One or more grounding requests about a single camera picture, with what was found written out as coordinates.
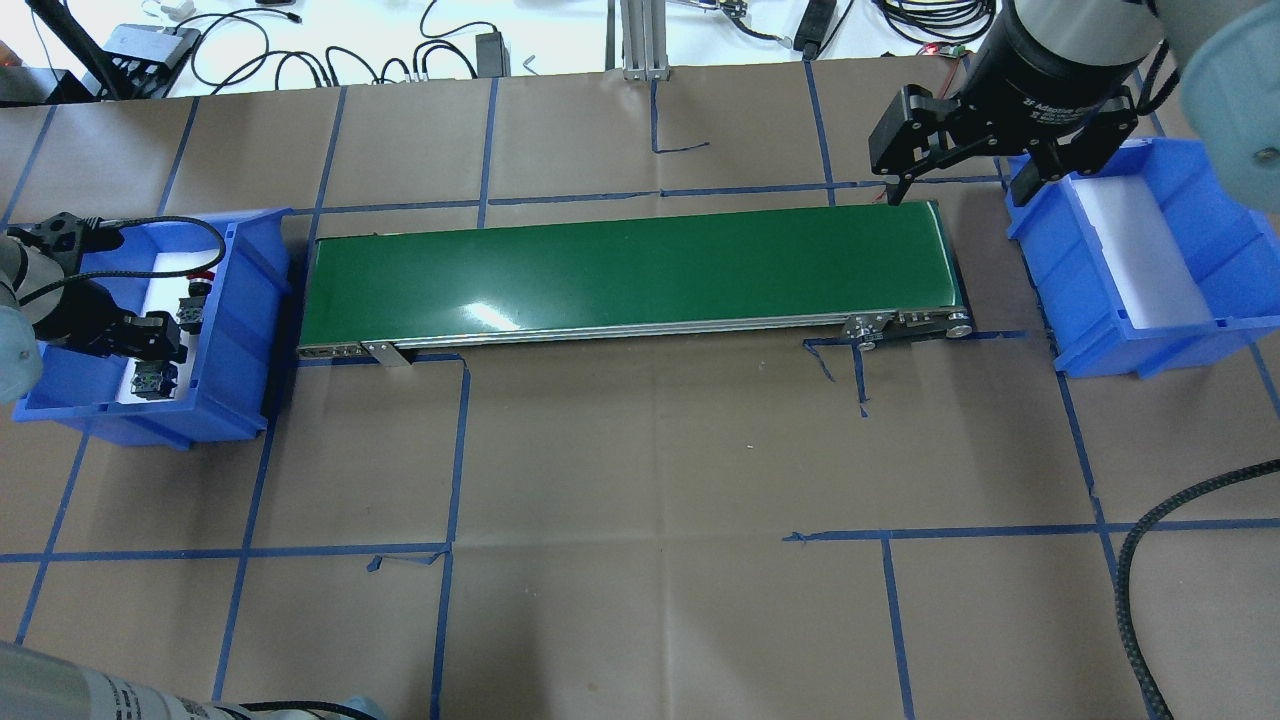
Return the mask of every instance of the empty blue bin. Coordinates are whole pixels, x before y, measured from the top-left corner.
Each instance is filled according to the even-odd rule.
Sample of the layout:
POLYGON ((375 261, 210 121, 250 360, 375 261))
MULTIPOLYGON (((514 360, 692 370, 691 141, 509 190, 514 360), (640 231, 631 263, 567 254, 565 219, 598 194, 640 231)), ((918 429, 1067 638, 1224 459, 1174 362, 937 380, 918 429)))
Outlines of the empty blue bin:
MULTIPOLYGON (((1012 170, 1025 163, 1025 158, 1012 159, 1012 170)), ((1117 181, 1105 182, 1114 186, 1117 181)), ((1021 243, 1057 341, 1055 365, 1071 377, 1138 373, 1147 378, 1172 368, 1211 365, 1280 327, 1275 231, 1265 215, 1226 195, 1197 141, 1130 141, 1092 178, 1073 174, 1041 190, 1025 208, 1006 202, 1012 217, 1009 237, 1021 243), (1116 259, 1119 243, 1108 238, 1108 264, 1100 228, 1112 223, 1097 213, 1091 217, 1091 209, 1097 206, 1097 181, 1121 176, 1140 181, 1149 193, 1146 204, 1119 210, 1132 213, 1120 222, 1143 224, 1149 238, 1130 245, 1128 260, 1116 259), (1135 325, 1134 309, 1125 302, 1138 292, 1130 278, 1146 272, 1160 279, 1160 273, 1143 264, 1155 263, 1161 233, 1171 234, 1169 250, 1181 265, 1176 272, 1157 268, 1167 287, 1152 288, 1152 296, 1174 297, 1175 281, 1183 277, 1189 292, 1202 297, 1188 300, 1203 310, 1193 322, 1135 325), (1144 255, 1146 240, 1151 240, 1151 258, 1144 255)))
MULTIPOLYGON (((93 357, 45 346, 45 373, 14 407, 18 421, 55 420, 123 446, 250 439, 266 428, 262 395, 271 359, 280 299, 289 292, 289 258, 280 237, 288 209, 251 214, 201 215, 227 238, 227 258, 215 268, 205 301, 198 347, 188 360, 184 397, 119 402, 128 360, 93 357)), ((189 223, 125 228, 124 245, 84 256, 83 270, 150 270, 161 252, 214 247, 209 232, 189 223)), ((116 305, 138 313, 151 281, 102 278, 116 305)))

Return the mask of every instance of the green conveyor belt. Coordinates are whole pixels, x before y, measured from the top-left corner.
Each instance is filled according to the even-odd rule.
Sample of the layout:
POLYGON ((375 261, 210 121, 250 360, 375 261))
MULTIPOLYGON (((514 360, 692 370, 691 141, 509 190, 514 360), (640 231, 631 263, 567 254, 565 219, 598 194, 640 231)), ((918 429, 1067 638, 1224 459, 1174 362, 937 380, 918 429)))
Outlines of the green conveyor belt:
POLYGON ((321 240, 300 354, 844 322, 963 307, 933 202, 321 240))

